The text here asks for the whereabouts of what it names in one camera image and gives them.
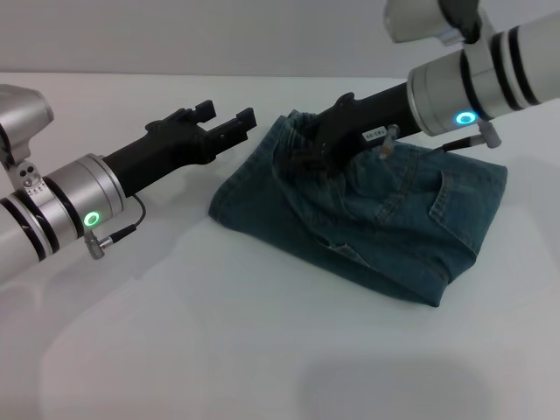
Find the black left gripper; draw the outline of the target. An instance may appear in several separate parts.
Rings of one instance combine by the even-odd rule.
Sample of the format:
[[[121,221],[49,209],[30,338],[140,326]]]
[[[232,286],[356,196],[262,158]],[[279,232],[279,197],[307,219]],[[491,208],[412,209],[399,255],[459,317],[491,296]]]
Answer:
[[[145,126],[146,134],[106,156],[103,161],[130,197],[178,168],[207,165],[221,154],[248,140],[257,126],[255,112],[245,108],[235,118],[211,129],[200,127],[216,117],[214,103],[203,101],[195,109],[181,108]]]

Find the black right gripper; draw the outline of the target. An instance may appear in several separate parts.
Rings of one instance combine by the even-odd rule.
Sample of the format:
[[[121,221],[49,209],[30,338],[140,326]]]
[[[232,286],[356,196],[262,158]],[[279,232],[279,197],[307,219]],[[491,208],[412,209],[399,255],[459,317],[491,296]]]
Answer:
[[[318,114],[316,122],[308,124],[305,150],[283,153],[283,168],[290,175],[338,175],[353,156],[382,142],[365,140],[365,132],[390,125],[398,127],[400,137],[414,133],[414,116],[405,83],[361,100],[352,93],[344,94]]]

